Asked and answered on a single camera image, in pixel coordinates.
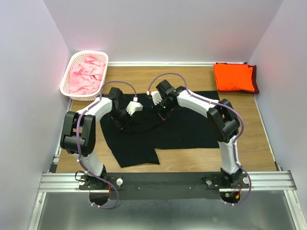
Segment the black t-shirt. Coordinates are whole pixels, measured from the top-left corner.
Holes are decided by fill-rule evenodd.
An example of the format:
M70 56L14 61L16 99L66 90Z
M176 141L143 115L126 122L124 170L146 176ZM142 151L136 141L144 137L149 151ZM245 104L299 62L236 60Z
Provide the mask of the black t-shirt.
M138 95L143 110L136 112L131 122L119 128L110 115L100 120L108 147L120 167L145 163L159 164L155 149L217 149L208 120L197 112L178 106L170 117L162 120L152 108L146 94Z

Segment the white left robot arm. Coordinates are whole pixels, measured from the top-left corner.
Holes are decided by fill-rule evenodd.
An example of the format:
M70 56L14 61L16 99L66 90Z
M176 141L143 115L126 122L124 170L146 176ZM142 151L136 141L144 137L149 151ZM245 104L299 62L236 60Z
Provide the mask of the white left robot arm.
M60 147L72 154L84 169L81 182L90 184L95 189L102 189L111 183L106 178L106 167L95 153L96 123L105 115L110 115L120 128L126 126L135 113L143 109L143 105L134 95L128 105L121 107L123 93L112 87L108 94L99 95L85 108L73 112L68 111L60 138Z

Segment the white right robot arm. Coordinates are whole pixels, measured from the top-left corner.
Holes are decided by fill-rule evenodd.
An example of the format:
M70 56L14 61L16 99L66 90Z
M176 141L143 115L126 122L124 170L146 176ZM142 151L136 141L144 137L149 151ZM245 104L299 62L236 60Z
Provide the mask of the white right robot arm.
M174 88L164 80L156 86L156 91L147 91L153 101L153 108L162 119L181 106L190 109L207 119L209 129L217 141L222 157L221 183L230 188L237 184L243 170L238 157L237 139L241 135L240 116L230 101L208 99L193 93L185 87Z

